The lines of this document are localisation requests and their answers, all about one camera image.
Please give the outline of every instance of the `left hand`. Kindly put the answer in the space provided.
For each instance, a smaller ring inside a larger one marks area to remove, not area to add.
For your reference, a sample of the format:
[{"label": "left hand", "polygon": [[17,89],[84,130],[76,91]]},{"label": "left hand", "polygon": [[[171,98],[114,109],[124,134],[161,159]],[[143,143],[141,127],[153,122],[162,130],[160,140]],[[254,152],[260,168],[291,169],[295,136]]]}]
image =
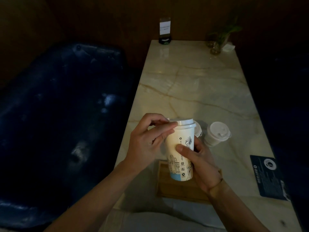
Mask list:
[{"label": "left hand", "polygon": [[[148,127],[152,125],[156,127],[148,130]],[[131,133],[129,149],[124,162],[138,173],[144,170],[154,161],[163,140],[174,133],[173,128],[177,125],[177,122],[170,123],[161,114],[145,114]]]}]

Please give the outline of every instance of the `floor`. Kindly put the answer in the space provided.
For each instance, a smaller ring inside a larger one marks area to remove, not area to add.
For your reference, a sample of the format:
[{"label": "floor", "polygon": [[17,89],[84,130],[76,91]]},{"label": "floor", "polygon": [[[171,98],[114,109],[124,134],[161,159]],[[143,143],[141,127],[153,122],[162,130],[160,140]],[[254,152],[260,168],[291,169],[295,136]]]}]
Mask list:
[{"label": "floor", "polygon": [[[118,232],[128,215],[130,215],[129,212],[113,209],[103,222],[98,232]],[[0,228],[0,232],[14,231]],[[226,230],[209,227],[209,232],[226,232]]]}]

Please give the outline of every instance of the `forearm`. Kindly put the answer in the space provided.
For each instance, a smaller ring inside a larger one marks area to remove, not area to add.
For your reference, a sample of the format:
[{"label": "forearm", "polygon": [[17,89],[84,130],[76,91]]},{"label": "forearm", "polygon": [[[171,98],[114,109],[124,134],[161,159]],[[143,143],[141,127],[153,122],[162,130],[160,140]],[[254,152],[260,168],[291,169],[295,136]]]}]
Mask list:
[{"label": "forearm", "polygon": [[65,211],[45,232],[98,231],[102,222],[137,175],[121,162],[105,179]]},{"label": "forearm", "polygon": [[269,232],[224,180],[207,195],[227,231]]}]

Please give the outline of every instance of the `white paper cup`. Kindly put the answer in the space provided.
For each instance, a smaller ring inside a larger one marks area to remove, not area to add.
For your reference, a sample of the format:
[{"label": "white paper cup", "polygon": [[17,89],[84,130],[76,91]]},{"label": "white paper cup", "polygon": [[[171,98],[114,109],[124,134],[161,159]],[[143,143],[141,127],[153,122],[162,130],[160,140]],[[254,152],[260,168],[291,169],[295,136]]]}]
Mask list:
[{"label": "white paper cup", "polygon": [[177,181],[187,181],[193,177],[192,163],[176,151],[176,145],[182,144],[191,150],[194,149],[194,128],[193,119],[171,119],[170,122],[177,121],[178,126],[175,132],[165,140],[168,168],[171,178]]},{"label": "white paper cup", "polygon": [[207,127],[207,134],[204,143],[209,147],[214,147],[220,142],[224,142],[231,137],[228,126],[222,122],[213,122]]}]

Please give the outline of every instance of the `dark blue card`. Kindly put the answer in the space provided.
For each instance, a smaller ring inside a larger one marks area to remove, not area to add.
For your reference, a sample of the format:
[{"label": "dark blue card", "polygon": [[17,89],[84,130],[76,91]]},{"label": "dark blue card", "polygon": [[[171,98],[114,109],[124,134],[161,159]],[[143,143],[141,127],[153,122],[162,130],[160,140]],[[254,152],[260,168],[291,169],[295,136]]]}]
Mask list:
[{"label": "dark blue card", "polygon": [[250,155],[260,195],[290,201],[281,172],[274,158]]}]

